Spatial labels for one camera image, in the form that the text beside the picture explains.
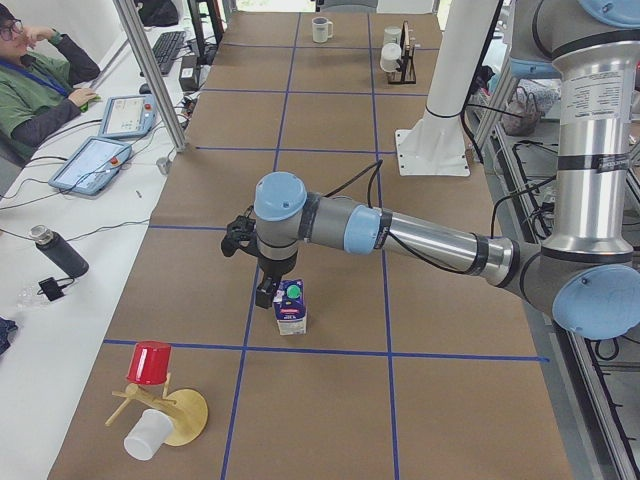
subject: tablet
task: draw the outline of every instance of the tablet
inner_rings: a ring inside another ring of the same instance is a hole
[[[151,94],[111,97],[107,100],[98,136],[144,137],[156,118],[156,100]]]
[[[110,138],[89,137],[49,179],[49,185],[70,193],[97,195],[131,155],[131,145]]]

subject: black keyboard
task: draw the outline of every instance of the black keyboard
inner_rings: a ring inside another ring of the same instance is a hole
[[[153,45],[153,56],[158,62],[160,73],[168,75],[178,52],[183,46],[185,32],[164,32]]]

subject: hair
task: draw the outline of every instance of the hair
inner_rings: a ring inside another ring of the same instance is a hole
[[[5,7],[2,3],[0,3],[0,22],[5,22],[7,20],[15,20],[16,17],[9,11],[7,7]]]

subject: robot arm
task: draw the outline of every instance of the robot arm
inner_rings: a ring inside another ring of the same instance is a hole
[[[521,66],[529,62],[533,74],[551,60],[563,80],[554,232],[542,246],[307,194],[300,179],[275,172],[256,188],[257,219],[238,217],[222,245],[226,256],[240,248],[258,258],[264,279],[256,304],[271,305],[303,240],[354,254],[383,248],[482,276],[587,338],[616,337],[638,324],[640,274],[628,265],[633,249],[621,235],[631,93],[640,60],[635,3],[517,3],[513,51]]]

